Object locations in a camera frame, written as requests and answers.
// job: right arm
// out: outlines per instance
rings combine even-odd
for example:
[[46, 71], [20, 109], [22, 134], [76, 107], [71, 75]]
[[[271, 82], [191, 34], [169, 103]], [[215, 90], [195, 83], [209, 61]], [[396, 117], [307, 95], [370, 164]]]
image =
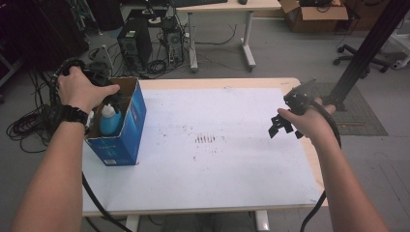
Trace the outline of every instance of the right arm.
[[[326, 109], [335, 111], [330, 105]], [[310, 138], [319, 157], [334, 231], [389, 231], [356, 178], [326, 120], [313, 108], [298, 116], [278, 113]]]

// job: blue cardboard box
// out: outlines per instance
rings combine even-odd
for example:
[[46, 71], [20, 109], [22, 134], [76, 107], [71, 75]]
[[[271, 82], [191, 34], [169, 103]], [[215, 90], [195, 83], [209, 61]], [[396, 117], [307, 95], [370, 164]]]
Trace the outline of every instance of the blue cardboard box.
[[123, 98], [120, 108], [125, 116], [123, 127], [118, 136], [102, 136], [99, 126], [103, 105], [100, 105], [85, 141], [106, 166], [135, 165], [147, 108], [135, 77], [110, 80], [121, 86]]

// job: person's right hand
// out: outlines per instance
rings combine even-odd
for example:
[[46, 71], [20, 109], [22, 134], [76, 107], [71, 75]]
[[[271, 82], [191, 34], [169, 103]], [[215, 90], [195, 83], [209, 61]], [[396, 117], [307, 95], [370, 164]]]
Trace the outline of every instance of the person's right hand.
[[[334, 113], [336, 108], [334, 105], [326, 105], [325, 109], [330, 113]], [[334, 133], [325, 118], [311, 106], [304, 115], [296, 115], [287, 109], [279, 108], [278, 114], [292, 123], [299, 132], [309, 137], [312, 141], [321, 139], [326, 136], [334, 136]]]

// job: black pole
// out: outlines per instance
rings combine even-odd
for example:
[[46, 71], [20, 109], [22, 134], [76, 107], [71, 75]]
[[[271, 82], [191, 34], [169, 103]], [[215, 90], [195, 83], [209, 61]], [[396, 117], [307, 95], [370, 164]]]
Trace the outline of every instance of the black pole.
[[371, 59], [392, 35], [401, 20], [410, 9], [409, 0], [390, 0], [376, 24], [371, 28], [352, 61], [347, 66], [337, 85], [332, 90], [326, 103], [343, 108], [343, 101], [353, 86], [362, 76]]

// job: box flap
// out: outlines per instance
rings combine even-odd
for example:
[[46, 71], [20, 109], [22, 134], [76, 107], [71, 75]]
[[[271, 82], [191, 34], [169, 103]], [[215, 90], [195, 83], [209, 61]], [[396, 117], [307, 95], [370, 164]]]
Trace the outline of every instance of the box flap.
[[278, 0], [281, 4], [283, 11], [285, 13], [290, 13], [291, 11], [299, 8], [299, 3], [296, 0]]
[[303, 20], [347, 20], [345, 7], [302, 7]]

